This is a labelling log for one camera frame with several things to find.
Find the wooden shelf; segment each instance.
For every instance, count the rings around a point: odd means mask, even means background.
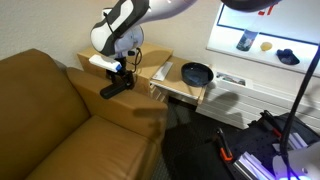
[[[191,61],[172,56],[168,59],[168,62],[173,64],[166,78],[163,81],[151,79],[150,83],[182,96],[198,100],[197,103],[201,104],[206,87],[192,87],[182,81],[181,67]]]
[[[140,47],[142,51],[142,61],[138,65],[135,73],[135,87],[133,90],[150,96],[150,79],[157,70],[164,64],[172,55],[173,50],[164,48],[151,43],[143,43]],[[93,47],[89,47],[79,52],[78,58],[83,67],[83,70],[91,74],[106,78],[106,70],[95,66],[89,62],[89,58],[98,53]],[[127,57],[129,62],[134,62],[135,57]],[[133,65],[127,64],[127,69],[134,69]]]

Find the couch cushion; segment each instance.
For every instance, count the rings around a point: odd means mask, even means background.
[[[0,85],[0,179],[22,179],[89,114],[54,61],[35,49],[0,61]]]
[[[145,137],[93,116],[27,179],[141,179],[155,152]]]

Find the couch armrest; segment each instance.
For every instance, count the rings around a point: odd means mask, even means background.
[[[110,85],[110,81],[75,68],[68,68],[67,74],[91,115],[98,115],[149,139],[162,140],[166,128],[166,104],[132,90],[103,99],[100,90]]]

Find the window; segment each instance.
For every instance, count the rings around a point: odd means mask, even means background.
[[[318,0],[283,0],[264,12],[243,13],[221,5],[211,32],[207,48],[209,50],[241,57],[259,63],[296,72],[306,72],[320,42],[320,12]],[[236,48],[243,30],[265,13],[260,34],[248,52]],[[273,48],[261,51],[263,42],[271,42]],[[278,49],[292,49],[300,60],[294,66],[281,63],[276,56]],[[315,71],[320,77],[320,68]]]

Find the red object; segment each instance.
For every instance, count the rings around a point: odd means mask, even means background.
[[[226,153],[225,149],[223,147],[220,148],[220,156],[226,162],[231,162],[232,159],[233,159],[232,153],[230,151],[229,151],[229,153],[230,153],[230,156],[227,156],[227,153]]]

